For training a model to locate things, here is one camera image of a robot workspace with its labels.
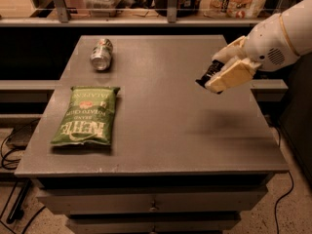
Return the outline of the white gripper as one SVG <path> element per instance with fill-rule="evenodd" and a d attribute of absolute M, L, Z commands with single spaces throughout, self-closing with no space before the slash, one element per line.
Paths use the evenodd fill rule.
<path fill-rule="evenodd" d="M 212 56 L 212 61 L 225 63 L 213 76 L 209 87 L 217 92 L 240 86 L 251 81 L 261 63 L 251 60 L 245 51 L 246 37 L 241 36 Z"/>

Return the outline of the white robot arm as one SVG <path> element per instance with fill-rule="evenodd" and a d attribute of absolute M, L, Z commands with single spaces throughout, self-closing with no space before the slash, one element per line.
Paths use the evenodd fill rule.
<path fill-rule="evenodd" d="M 312 0 L 302 0 L 257 24 L 215 53 L 219 71 L 209 72 L 204 87 L 220 93 L 251 81 L 257 71 L 273 72 L 312 52 Z"/>

